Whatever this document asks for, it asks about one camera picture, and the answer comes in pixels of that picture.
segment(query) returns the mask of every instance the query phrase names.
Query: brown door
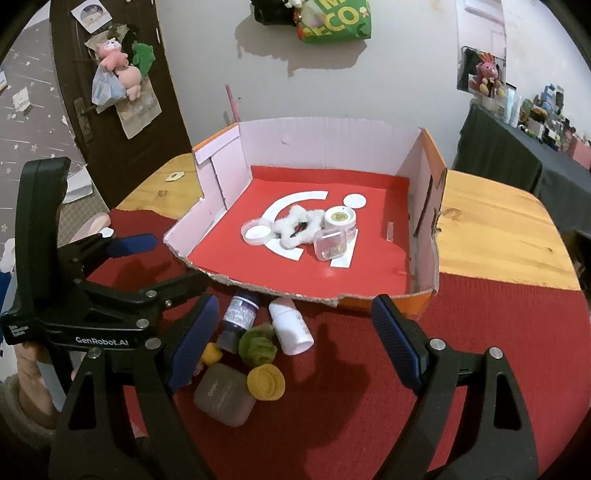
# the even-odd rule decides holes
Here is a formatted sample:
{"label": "brown door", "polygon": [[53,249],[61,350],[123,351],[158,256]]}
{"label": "brown door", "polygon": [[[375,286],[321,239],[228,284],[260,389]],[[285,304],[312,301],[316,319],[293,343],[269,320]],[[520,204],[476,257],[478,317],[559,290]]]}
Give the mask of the brown door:
{"label": "brown door", "polygon": [[149,77],[162,112],[144,129],[127,139],[115,107],[86,114],[93,139],[84,141],[74,101],[90,107],[96,64],[84,43],[91,37],[71,13],[82,0],[52,0],[51,36],[56,74],[76,144],[88,163],[90,175],[110,208],[171,158],[191,150],[168,64],[164,56],[154,0],[100,0],[113,22],[135,25],[138,40],[154,47],[155,62]]}

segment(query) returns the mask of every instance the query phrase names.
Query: person's hand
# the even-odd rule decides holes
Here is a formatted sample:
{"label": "person's hand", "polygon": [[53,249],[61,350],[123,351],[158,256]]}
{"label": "person's hand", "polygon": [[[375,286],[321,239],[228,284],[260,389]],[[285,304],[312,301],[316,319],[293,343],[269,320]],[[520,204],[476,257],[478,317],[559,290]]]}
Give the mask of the person's hand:
{"label": "person's hand", "polygon": [[41,376],[37,361],[51,363],[49,353],[41,345],[25,342],[15,346],[20,391],[18,400],[25,415],[37,424],[54,429],[59,412]]}

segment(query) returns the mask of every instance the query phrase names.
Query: plastic bag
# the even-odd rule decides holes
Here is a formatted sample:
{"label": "plastic bag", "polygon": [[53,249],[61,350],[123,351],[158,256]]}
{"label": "plastic bag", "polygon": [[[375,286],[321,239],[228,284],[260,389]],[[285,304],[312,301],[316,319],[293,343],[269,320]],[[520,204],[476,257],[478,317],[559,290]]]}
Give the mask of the plastic bag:
{"label": "plastic bag", "polygon": [[101,113],[111,105],[126,98],[125,87],[113,72],[99,65],[92,80],[91,101],[97,105],[96,112]]}
{"label": "plastic bag", "polygon": [[[315,24],[318,18],[322,18],[323,24]],[[314,0],[307,0],[302,7],[300,19],[297,24],[298,37],[306,43],[371,38],[368,0],[316,0],[316,4]]]}

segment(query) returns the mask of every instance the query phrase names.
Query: green stuffed toy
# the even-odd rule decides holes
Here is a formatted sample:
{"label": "green stuffed toy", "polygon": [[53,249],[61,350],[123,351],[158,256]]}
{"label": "green stuffed toy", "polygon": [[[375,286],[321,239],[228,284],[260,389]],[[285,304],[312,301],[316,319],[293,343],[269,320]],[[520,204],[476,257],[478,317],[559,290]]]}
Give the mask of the green stuffed toy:
{"label": "green stuffed toy", "polygon": [[277,354],[277,347],[271,340],[274,336],[275,330],[270,323],[251,328],[240,338],[238,355],[249,367],[273,363]]}
{"label": "green stuffed toy", "polygon": [[154,48],[152,45],[146,45],[145,43],[136,43],[134,48],[134,58],[132,63],[139,68],[142,78],[146,78],[150,67],[156,60],[154,56]]}

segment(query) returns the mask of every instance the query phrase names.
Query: yellow bottle cap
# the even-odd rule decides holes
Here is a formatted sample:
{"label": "yellow bottle cap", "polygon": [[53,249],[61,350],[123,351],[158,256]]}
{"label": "yellow bottle cap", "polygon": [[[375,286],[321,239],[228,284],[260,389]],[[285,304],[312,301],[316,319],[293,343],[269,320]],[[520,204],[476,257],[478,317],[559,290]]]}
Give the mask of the yellow bottle cap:
{"label": "yellow bottle cap", "polygon": [[209,342],[205,346],[205,350],[203,351],[203,355],[201,356],[201,361],[206,364],[208,367],[212,366],[213,364],[218,363],[222,359],[222,351],[215,343]]}
{"label": "yellow bottle cap", "polygon": [[246,385],[257,400],[279,400],[285,393],[285,378],[271,364],[253,368],[248,374]]}

